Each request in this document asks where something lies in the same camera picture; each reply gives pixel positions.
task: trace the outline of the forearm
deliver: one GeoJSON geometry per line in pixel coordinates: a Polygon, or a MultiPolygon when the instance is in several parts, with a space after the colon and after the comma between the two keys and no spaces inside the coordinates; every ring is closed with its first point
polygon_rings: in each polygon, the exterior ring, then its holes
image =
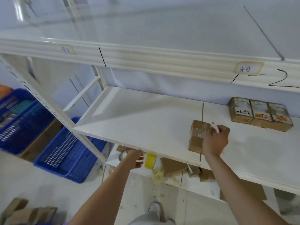
{"type": "Polygon", "coordinates": [[[70,225],[113,225],[129,172],[130,167],[126,160],[123,160],[81,206],[70,221],[70,225]]]}
{"type": "Polygon", "coordinates": [[[287,225],[262,200],[258,200],[248,193],[238,176],[219,156],[208,155],[205,158],[240,225],[287,225]]]}

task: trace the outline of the hand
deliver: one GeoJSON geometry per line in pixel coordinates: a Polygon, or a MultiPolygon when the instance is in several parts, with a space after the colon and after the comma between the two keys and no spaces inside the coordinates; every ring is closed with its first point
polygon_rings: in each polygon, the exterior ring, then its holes
{"type": "Polygon", "coordinates": [[[223,149],[228,144],[228,135],[230,129],[223,125],[218,125],[220,133],[217,133],[214,128],[204,134],[205,138],[202,143],[205,156],[216,155],[220,156],[223,149]]]}
{"type": "Polygon", "coordinates": [[[144,159],[143,155],[144,154],[142,150],[131,149],[128,151],[124,160],[129,164],[131,170],[135,168],[141,168],[142,164],[144,164],[142,161],[144,159]]]}

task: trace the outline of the person's right hand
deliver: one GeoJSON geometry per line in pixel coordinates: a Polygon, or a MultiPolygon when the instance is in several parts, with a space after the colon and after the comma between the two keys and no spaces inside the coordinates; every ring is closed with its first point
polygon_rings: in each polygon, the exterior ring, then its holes
{"type": "Polygon", "coordinates": [[[223,149],[228,144],[228,135],[230,129],[223,125],[218,125],[220,133],[217,133],[214,128],[206,132],[202,143],[203,152],[205,156],[216,155],[220,156],[223,149]]]}

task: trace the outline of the box with white label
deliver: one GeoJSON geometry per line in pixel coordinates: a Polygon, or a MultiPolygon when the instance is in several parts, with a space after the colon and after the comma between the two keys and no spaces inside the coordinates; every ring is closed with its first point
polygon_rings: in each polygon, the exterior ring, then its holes
{"type": "Polygon", "coordinates": [[[286,106],[272,102],[268,102],[268,105],[273,118],[271,129],[286,132],[294,126],[286,106]]]}
{"type": "Polygon", "coordinates": [[[231,121],[249,124],[253,120],[253,113],[249,99],[232,97],[229,102],[231,121]]]}
{"type": "Polygon", "coordinates": [[[253,111],[253,120],[250,125],[255,125],[262,128],[270,128],[273,119],[266,102],[250,100],[250,104],[253,111]]]}

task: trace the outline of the orange object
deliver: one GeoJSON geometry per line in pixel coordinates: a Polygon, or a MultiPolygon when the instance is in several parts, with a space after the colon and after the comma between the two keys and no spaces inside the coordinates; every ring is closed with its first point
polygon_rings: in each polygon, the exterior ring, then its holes
{"type": "Polygon", "coordinates": [[[2,99],[4,96],[7,96],[12,91],[13,89],[11,87],[0,85],[0,99],[2,99]]]}

